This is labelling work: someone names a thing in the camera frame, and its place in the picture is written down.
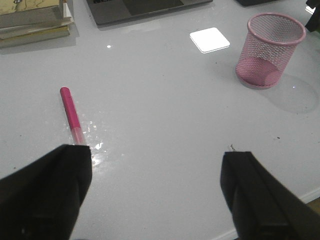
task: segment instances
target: wire mesh cup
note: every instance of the wire mesh cup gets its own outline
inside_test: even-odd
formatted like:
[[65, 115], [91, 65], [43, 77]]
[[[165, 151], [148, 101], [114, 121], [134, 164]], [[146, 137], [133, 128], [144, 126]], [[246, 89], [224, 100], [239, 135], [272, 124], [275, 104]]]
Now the wire mesh cup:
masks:
[[247, 27], [235, 72], [251, 87], [273, 87], [280, 80], [296, 46], [306, 37], [306, 29], [290, 16], [271, 12], [251, 17]]

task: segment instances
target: desk surface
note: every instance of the desk surface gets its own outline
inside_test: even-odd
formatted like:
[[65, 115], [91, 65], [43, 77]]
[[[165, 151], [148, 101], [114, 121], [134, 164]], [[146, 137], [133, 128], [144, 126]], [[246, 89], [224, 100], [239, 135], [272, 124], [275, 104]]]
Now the desk surface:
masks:
[[[305, 0], [234, 0], [97, 28], [74, 1], [71, 36], [0, 51], [0, 177], [71, 144], [68, 86], [92, 149], [93, 179], [73, 240], [231, 240], [224, 152], [252, 151], [304, 201], [320, 196], [320, 35], [307, 33], [280, 83], [235, 74], [256, 13], [303, 24]], [[201, 53], [189, 34], [218, 28], [230, 47]]]

